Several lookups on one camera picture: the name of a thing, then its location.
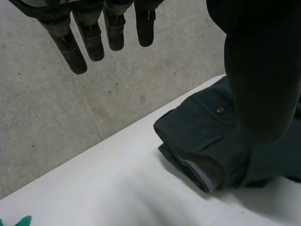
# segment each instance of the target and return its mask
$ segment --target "green object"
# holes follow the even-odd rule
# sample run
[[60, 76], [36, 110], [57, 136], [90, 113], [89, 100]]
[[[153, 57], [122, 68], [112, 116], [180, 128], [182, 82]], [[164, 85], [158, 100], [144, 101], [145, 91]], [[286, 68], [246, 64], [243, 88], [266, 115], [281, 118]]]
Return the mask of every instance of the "green object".
[[26, 216], [26, 217], [22, 218], [22, 220], [19, 223], [17, 223], [15, 226], [29, 226], [31, 221], [32, 221], [32, 217]]

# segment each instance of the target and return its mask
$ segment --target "folded shirt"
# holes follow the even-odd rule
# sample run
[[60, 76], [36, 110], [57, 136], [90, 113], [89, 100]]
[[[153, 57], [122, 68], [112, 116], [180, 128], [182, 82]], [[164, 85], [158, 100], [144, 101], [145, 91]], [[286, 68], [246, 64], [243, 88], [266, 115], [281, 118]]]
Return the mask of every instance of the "folded shirt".
[[301, 178], [301, 122], [295, 118], [274, 144], [250, 141], [237, 123], [227, 77], [187, 98], [154, 129], [164, 142], [159, 151], [206, 193], [225, 186], [262, 186], [276, 176]]

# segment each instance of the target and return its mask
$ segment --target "robotic hand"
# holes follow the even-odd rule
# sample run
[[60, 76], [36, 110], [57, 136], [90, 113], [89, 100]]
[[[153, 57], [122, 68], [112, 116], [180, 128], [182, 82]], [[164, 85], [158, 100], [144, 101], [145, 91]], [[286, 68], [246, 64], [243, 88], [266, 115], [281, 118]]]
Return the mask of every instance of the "robotic hand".
[[10, 0], [29, 17], [36, 18], [47, 29], [71, 70], [87, 71], [85, 59], [70, 29], [70, 13], [79, 28], [92, 61], [104, 57], [98, 19], [103, 11], [110, 48], [119, 51], [124, 46], [124, 13], [133, 4], [136, 12], [138, 40], [150, 46], [154, 39], [155, 9], [163, 0]]
[[[104, 57], [98, 18], [103, 10], [110, 48], [124, 46], [124, 13], [134, 1], [139, 43], [152, 44], [155, 9], [163, 0], [10, 0], [48, 30], [72, 71], [87, 65], [70, 29], [70, 12], [89, 57]], [[242, 130], [273, 143], [290, 126], [301, 93], [301, 1], [206, 0], [227, 34], [224, 63]]]

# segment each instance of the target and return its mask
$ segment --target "white table surface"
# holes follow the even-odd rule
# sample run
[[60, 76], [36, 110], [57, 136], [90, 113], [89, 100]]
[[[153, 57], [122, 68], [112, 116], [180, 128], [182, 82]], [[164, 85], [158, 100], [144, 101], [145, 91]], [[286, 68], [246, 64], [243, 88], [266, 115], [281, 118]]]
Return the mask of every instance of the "white table surface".
[[153, 123], [198, 86], [0, 201], [5, 226], [301, 225], [301, 185], [202, 193], [158, 151]]

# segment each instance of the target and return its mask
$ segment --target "brown button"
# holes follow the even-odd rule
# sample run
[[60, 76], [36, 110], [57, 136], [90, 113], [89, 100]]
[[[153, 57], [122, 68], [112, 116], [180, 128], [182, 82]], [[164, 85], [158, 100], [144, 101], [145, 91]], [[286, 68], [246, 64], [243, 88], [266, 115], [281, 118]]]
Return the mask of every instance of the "brown button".
[[219, 109], [216, 110], [216, 112], [217, 112], [218, 114], [223, 114], [223, 113], [226, 112], [226, 109], [224, 109], [223, 107], [220, 107]]

